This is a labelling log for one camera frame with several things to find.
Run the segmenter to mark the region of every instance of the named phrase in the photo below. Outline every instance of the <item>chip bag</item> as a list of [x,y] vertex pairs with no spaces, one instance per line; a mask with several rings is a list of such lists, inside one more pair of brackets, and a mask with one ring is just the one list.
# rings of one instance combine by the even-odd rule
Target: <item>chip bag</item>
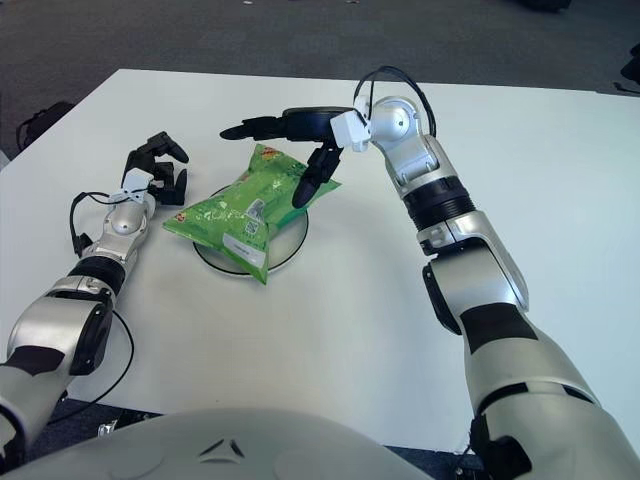
[[266,285],[273,234],[340,185],[329,180],[307,206],[296,209],[291,199],[305,168],[294,158],[258,144],[249,168],[231,186],[188,207],[163,226],[222,252]]

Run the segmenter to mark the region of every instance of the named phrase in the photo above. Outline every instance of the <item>gray carpet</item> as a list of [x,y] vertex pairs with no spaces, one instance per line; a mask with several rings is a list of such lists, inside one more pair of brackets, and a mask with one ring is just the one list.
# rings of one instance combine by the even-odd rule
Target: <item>gray carpet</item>
[[638,0],[5,0],[0,149],[33,113],[80,101],[118,68],[356,79],[394,64],[420,81],[613,93],[640,41]]

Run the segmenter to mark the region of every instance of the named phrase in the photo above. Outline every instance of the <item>robot forearm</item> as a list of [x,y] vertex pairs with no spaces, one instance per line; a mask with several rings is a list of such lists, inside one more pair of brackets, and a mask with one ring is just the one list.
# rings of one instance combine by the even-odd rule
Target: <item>robot forearm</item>
[[[100,366],[117,296],[147,236],[156,199],[184,203],[186,170],[174,185],[173,164],[155,162],[165,153],[188,161],[164,132],[129,154],[121,189],[106,202],[111,210],[102,236],[91,242],[86,235],[75,236],[72,228],[80,261],[16,322],[8,359],[0,365],[1,471],[21,463],[74,377]],[[154,179],[163,186],[155,187]]]
[[[495,479],[637,477],[640,461],[615,420],[562,349],[527,319],[524,278],[439,143],[412,122],[390,128],[415,118],[415,107],[383,99],[373,125],[379,108],[387,125],[374,143],[422,249],[436,255],[423,271],[429,296],[440,322],[465,340],[474,451]],[[391,108],[407,115],[390,115]],[[411,129],[418,134],[405,138]]]

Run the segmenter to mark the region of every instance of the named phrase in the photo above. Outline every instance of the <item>wire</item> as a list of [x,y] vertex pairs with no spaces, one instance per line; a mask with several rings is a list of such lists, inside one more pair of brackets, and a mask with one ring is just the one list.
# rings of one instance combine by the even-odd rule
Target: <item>wire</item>
[[360,89],[362,88],[362,85],[364,85],[364,83],[371,78],[371,90],[369,92],[369,120],[371,120],[371,113],[373,111],[373,88],[376,82],[376,77],[380,73],[386,73],[388,75],[393,75],[394,77],[399,78],[400,80],[405,82],[407,85],[409,85],[414,92],[416,92],[416,94],[420,98],[420,102],[422,103],[422,106],[424,107],[427,113],[427,119],[429,121],[429,135],[431,135],[432,137],[435,137],[437,133],[436,117],[433,113],[433,109],[431,108],[431,104],[429,104],[429,101],[427,100],[426,95],[420,89],[418,84],[406,72],[400,70],[399,68],[392,67],[390,65],[383,65],[377,70],[374,70],[373,72],[369,72],[367,75],[362,77],[360,82],[358,82],[358,86],[356,87],[356,90],[353,94],[353,100],[355,101],[355,99],[358,97],[358,94],[360,93]]
[[122,316],[120,316],[120,314],[118,312],[116,312],[115,310],[113,310],[113,314],[118,317],[118,320],[120,320],[120,323],[122,324],[122,326],[125,329],[125,332],[127,332],[127,337],[129,337],[129,344],[131,345],[131,354],[129,355],[129,361],[127,362],[127,366],[124,368],[124,371],[120,374],[120,376],[118,377],[118,379],[113,383],[113,385],[111,385],[107,391],[105,391],[102,395],[100,395],[98,398],[96,398],[95,400],[90,401],[88,404],[84,405],[81,408],[78,408],[72,412],[69,412],[65,415],[62,415],[61,417],[58,418],[54,418],[53,420],[49,420],[49,422],[47,422],[47,425],[54,425],[58,422],[61,422],[63,420],[67,420],[68,418],[74,417],[76,415],[78,415],[81,412],[84,412],[85,410],[87,410],[88,408],[91,408],[92,406],[94,406],[96,403],[98,403],[100,400],[102,400],[104,397],[106,397],[107,395],[109,395],[114,388],[116,388],[118,386],[118,384],[122,381],[122,379],[125,377],[125,375],[127,374],[127,372],[129,371],[129,368],[131,367],[131,363],[133,362],[133,355],[135,352],[135,343],[133,341],[133,335],[131,335],[131,330],[129,330],[129,326],[127,325],[127,323],[124,321],[124,319],[122,318]]
[[462,452],[462,455],[460,455],[460,458],[458,458],[458,461],[456,462],[456,466],[453,469],[453,473],[455,475],[458,475],[458,469],[462,467],[462,462],[464,461],[464,458],[469,453],[469,450],[471,450],[471,443],[467,445],[467,448],[464,449],[464,452]]
[[[137,190],[131,190],[131,193],[144,192],[146,190],[147,190],[146,188],[139,188]],[[115,202],[104,202],[96,198],[96,197],[109,198],[109,195],[104,192],[80,192],[78,195],[76,195],[76,197],[71,202],[71,208],[69,209],[69,230],[71,232],[71,243],[73,244],[73,251],[75,252],[76,255],[78,255],[78,257],[82,256],[83,249],[82,249],[82,245],[80,244],[80,237],[76,234],[76,227],[74,225],[73,218],[75,216],[76,207],[82,200],[84,200],[87,197],[89,197],[91,200],[101,205],[119,205],[121,203],[125,203],[131,200],[129,197],[127,197],[127,198],[123,198],[122,200],[117,200]]]

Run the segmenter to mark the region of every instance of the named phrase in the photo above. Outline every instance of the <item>black joint band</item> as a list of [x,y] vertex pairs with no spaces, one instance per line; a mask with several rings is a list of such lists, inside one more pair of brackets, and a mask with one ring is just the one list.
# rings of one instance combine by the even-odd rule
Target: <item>black joint band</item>
[[480,305],[465,311],[460,318],[471,354],[495,340],[505,338],[538,340],[533,328],[511,303]]
[[86,257],[80,260],[75,268],[69,272],[69,276],[78,275],[93,277],[103,281],[113,293],[118,295],[124,283],[126,272],[120,263],[108,257]]
[[422,185],[404,197],[404,204],[418,230],[476,209],[458,177],[439,178]]
[[39,373],[53,372],[64,358],[64,353],[55,348],[26,345],[16,348],[5,363],[5,367],[19,368],[32,377]]

